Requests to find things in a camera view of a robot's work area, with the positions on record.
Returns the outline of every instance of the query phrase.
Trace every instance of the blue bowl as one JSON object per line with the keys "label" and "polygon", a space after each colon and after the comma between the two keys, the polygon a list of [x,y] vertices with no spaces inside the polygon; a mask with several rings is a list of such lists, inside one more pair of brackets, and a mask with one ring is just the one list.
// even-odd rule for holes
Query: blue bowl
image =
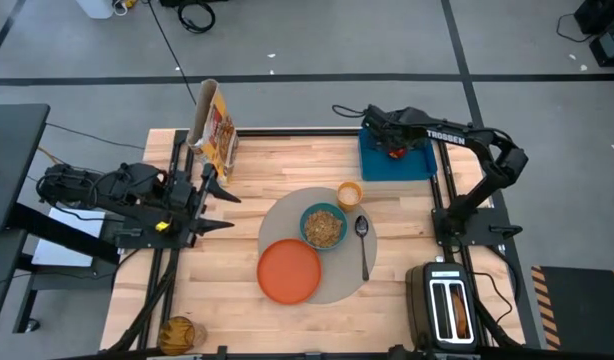
{"label": "blue bowl", "polygon": [[[313,213],[315,213],[316,211],[319,211],[319,210],[329,211],[338,220],[343,222],[342,225],[341,225],[340,236],[338,237],[338,241],[336,241],[336,243],[334,245],[332,245],[330,247],[327,247],[327,248],[321,248],[321,247],[318,247],[318,246],[312,244],[311,242],[309,242],[309,240],[307,240],[307,236],[305,235],[305,223],[307,222],[307,218],[309,218],[309,215],[311,215],[311,214],[313,214]],[[340,245],[340,243],[345,238],[345,235],[347,235],[347,217],[345,217],[345,213],[343,213],[343,211],[340,210],[336,205],[332,205],[332,204],[328,204],[328,203],[314,204],[314,205],[308,207],[307,210],[305,210],[303,215],[300,217],[300,236],[302,237],[303,241],[305,241],[307,244],[309,244],[309,246],[313,247],[314,249],[317,249],[317,250],[331,250],[331,249],[335,248],[336,246]]]}

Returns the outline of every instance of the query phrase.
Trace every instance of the blue tray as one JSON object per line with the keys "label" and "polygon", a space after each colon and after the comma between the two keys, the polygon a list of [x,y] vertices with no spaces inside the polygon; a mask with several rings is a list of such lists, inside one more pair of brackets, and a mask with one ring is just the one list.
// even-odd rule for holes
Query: blue tray
{"label": "blue tray", "polygon": [[375,140],[369,132],[361,129],[358,134],[358,150],[364,181],[427,180],[438,170],[430,141],[422,149],[409,150],[400,159],[393,159],[375,147]]}

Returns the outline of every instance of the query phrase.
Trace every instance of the gray floor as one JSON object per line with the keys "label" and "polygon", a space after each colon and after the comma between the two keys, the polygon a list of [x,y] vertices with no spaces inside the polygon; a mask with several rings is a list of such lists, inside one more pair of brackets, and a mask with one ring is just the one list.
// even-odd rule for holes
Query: gray floor
{"label": "gray floor", "polygon": [[[0,28],[14,3],[0,0]],[[614,73],[599,68],[585,44],[555,35],[558,16],[579,3],[451,0],[470,72]],[[212,6],[216,27],[191,35],[175,12],[155,3],[188,75],[458,73],[436,0],[230,0]],[[563,31],[582,36],[571,19],[563,22]],[[94,21],[74,0],[27,0],[0,49],[0,78],[178,76],[175,68],[149,9],[140,3],[125,17]],[[485,124],[509,132],[530,157],[521,179],[504,192],[512,222],[525,228],[516,239],[524,272],[535,264],[614,269],[614,82],[474,87]],[[356,125],[334,116],[331,104],[360,108],[370,102],[470,121],[459,82],[228,83],[222,90],[239,126]],[[149,128],[189,126],[194,111],[179,84],[0,86],[0,103],[26,102],[51,105],[53,123],[137,145]],[[67,162],[99,170],[141,158],[140,151],[54,128],[46,130],[42,145]],[[41,176],[49,164],[38,155],[30,175]],[[20,201],[47,211],[30,181]],[[28,251],[34,245],[29,241]],[[24,278],[14,280],[0,319],[0,359],[97,350],[109,291],[41,293],[33,316],[43,328],[14,335],[24,284]]]}

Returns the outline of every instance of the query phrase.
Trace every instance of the wooden table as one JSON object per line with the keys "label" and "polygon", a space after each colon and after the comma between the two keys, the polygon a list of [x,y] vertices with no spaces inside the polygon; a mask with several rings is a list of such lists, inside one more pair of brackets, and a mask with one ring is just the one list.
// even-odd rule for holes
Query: wooden table
{"label": "wooden table", "polygon": [[[173,137],[173,129],[152,129],[144,162],[166,169]],[[448,150],[458,193],[466,193],[482,178],[480,166],[469,150],[454,146]],[[195,165],[196,184],[200,171],[201,166]],[[439,178],[447,206],[446,186],[443,176]],[[276,200],[294,190],[335,189],[346,180],[362,184],[362,205],[378,234],[370,281],[332,304],[283,306],[272,302],[256,282],[258,230],[265,214]],[[274,136],[241,138],[233,179],[226,188],[242,204],[212,199],[205,216],[233,222],[235,227],[208,233],[195,248],[180,255],[171,314],[204,324],[209,333],[207,342],[194,352],[215,353],[219,345],[227,345],[230,353],[385,352],[395,344],[413,348],[405,272],[442,254],[434,240],[429,182],[362,183],[353,136]],[[486,248],[470,249],[474,271],[491,274],[513,304],[505,264]],[[163,258],[164,269],[169,256]],[[116,342],[143,306],[151,260],[152,251],[141,250],[118,272],[101,348]],[[494,318],[507,311],[488,278],[478,276],[477,287]],[[150,346],[155,345],[159,317],[157,308]],[[515,308],[501,325],[516,341],[524,342]]]}

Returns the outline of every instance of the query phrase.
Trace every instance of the small orange cup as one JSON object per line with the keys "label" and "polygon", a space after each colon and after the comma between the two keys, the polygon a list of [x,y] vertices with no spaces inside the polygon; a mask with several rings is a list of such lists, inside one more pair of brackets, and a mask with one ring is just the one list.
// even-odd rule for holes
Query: small orange cup
{"label": "small orange cup", "polygon": [[363,198],[363,189],[355,182],[346,181],[338,187],[338,207],[344,212],[353,211]]}

